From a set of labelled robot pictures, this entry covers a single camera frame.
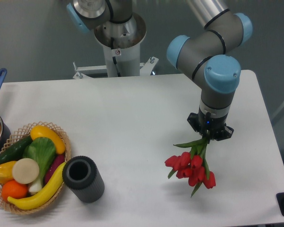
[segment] yellow banana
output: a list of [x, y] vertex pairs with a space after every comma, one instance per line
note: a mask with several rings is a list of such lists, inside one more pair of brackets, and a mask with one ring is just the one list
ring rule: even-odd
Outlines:
[[58, 166], [49, 182], [37, 194], [23, 199], [14, 199], [9, 196], [8, 201], [22, 210], [31, 210], [44, 205], [63, 183], [62, 170], [65, 164], [63, 162]]

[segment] black cylinder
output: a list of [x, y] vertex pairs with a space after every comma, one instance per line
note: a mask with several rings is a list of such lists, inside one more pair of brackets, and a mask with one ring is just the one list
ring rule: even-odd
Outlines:
[[103, 195], [104, 182], [95, 162], [86, 156], [76, 156], [63, 168], [65, 185], [82, 201], [95, 202]]

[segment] artificial vegetable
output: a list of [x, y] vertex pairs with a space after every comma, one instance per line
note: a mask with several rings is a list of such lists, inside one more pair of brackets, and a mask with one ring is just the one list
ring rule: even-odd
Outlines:
[[8, 197], [11, 196], [13, 198], [22, 199], [27, 195], [27, 185], [20, 184], [15, 180], [11, 180], [3, 185], [1, 189], [1, 197], [7, 202]]
[[37, 193], [42, 189], [44, 176], [56, 155], [54, 143], [46, 137], [36, 138], [24, 152], [23, 158], [31, 158], [39, 165], [39, 176], [28, 186], [30, 193]]
[[37, 194], [23, 199], [16, 199], [9, 196], [8, 201], [22, 210], [31, 210], [44, 205], [53, 197], [63, 183], [62, 170], [64, 166], [65, 162], [58, 166], [49, 182]]
[[45, 177], [44, 177], [44, 185], [48, 183], [49, 179], [52, 177], [52, 175], [54, 174], [55, 170], [58, 168], [58, 166], [63, 163], [65, 161], [65, 157], [64, 155], [58, 155], [51, 167], [49, 168], [49, 170], [47, 171], [47, 173], [45, 174]]
[[0, 165], [0, 183], [5, 184], [8, 181], [13, 180], [12, 169], [17, 161], [10, 161]]
[[6, 148], [6, 150], [0, 154], [0, 164], [21, 159], [24, 149], [31, 143], [32, 138], [30, 136], [26, 136]]
[[56, 147], [56, 153], [58, 155], [63, 154], [65, 152], [65, 144], [63, 140], [58, 136], [57, 133], [55, 133], [50, 128], [43, 126], [43, 125], [37, 125], [34, 128], [32, 128], [30, 132], [30, 136], [33, 140], [39, 137], [47, 137], [53, 141]]
[[32, 183], [39, 176], [39, 165], [31, 158], [22, 158], [14, 165], [12, 174], [18, 183]]

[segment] wicker basket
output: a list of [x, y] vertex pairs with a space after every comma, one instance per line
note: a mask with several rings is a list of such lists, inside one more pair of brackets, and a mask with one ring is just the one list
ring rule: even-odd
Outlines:
[[[31, 129], [33, 127], [35, 127], [36, 125], [44, 125], [44, 126], [49, 127], [50, 129], [52, 129], [54, 132], [56, 132], [63, 139], [65, 146], [66, 146], [65, 161], [69, 161], [70, 158], [71, 158], [71, 144], [70, 144], [70, 140], [69, 140], [66, 132], [64, 132], [63, 129], [60, 128], [59, 126], [57, 126], [53, 123], [47, 123], [47, 122], [32, 123], [32, 124], [28, 124], [28, 125], [23, 126], [22, 129], [18, 129], [18, 131], [15, 131], [14, 134], [12, 134], [9, 137], [7, 142], [4, 144], [1, 152], [5, 151], [6, 148], [8, 148], [10, 145], [12, 145], [13, 143], [20, 140], [23, 136], [28, 135], [30, 133]], [[58, 191], [54, 194], [54, 196], [43, 206], [38, 207], [38, 208], [33, 209], [33, 210], [21, 210], [21, 209], [17, 208], [15, 205], [3, 201], [2, 197], [1, 197], [2, 184], [0, 184], [0, 207], [2, 207], [5, 211], [9, 211], [13, 214], [19, 214], [19, 215], [36, 213], [40, 210], [43, 210], [49, 204], [51, 204], [57, 198], [57, 196], [59, 195], [63, 186], [64, 186], [64, 183], [62, 183], [62, 185], [59, 187]]]

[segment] white table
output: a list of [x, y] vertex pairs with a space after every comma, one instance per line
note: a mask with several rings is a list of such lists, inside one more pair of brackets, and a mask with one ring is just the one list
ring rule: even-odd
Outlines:
[[164, 161], [200, 138], [186, 121], [201, 90], [182, 74], [5, 83], [0, 115], [11, 131], [53, 122], [69, 135], [72, 156], [86, 155], [105, 182], [100, 200], [84, 204], [68, 188], [46, 212], [20, 217], [0, 210], [0, 226], [241, 226], [284, 222], [276, 194], [284, 166], [256, 75], [244, 70], [227, 125], [230, 140], [207, 149], [217, 186], [193, 190]]

